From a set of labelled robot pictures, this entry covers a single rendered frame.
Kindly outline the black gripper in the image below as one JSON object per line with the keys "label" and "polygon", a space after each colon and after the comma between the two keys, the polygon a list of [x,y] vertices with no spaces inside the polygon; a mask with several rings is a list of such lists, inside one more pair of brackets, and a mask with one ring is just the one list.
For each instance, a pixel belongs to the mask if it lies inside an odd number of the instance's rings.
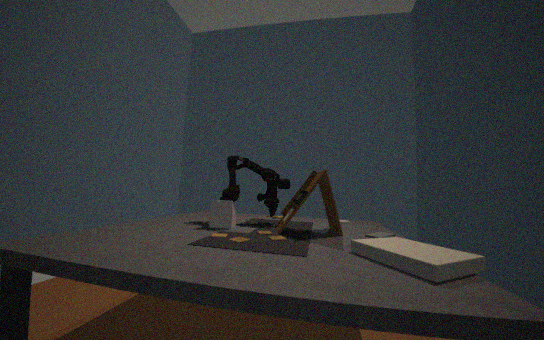
{"label": "black gripper", "polygon": [[275,212],[277,210],[277,207],[279,204],[279,199],[277,198],[277,189],[267,189],[266,193],[268,193],[268,199],[264,200],[264,204],[269,209],[270,217],[273,217],[275,215]]}

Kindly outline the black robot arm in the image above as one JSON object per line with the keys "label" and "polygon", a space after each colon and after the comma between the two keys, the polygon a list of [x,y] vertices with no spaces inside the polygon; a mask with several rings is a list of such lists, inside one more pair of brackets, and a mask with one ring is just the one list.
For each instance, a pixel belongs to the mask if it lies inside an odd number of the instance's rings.
{"label": "black robot arm", "polygon": [[[242,161],[243,163],[237,165],[237,160]],[[267,182],[267,189],[290,189],[290,180],[280,179],[280,175],[274,170],[269,168],[263,168],[258,164],[250,161],[248,158],[242,158],[240,156],[230,156],[227,160],[227,168],[229,170],[229,185],[228,188],[222,190],[222,197],[220,200],[235,201],[238,200],[240,189],[239,185],[236,184],[236,170],[247,167],[248,169],[259,174]],[[276,176],[276,177],[275,177]],[[274,180],[275,179],[275,180]],[[268,193],[258,194],[258,202],[268,199]]]}

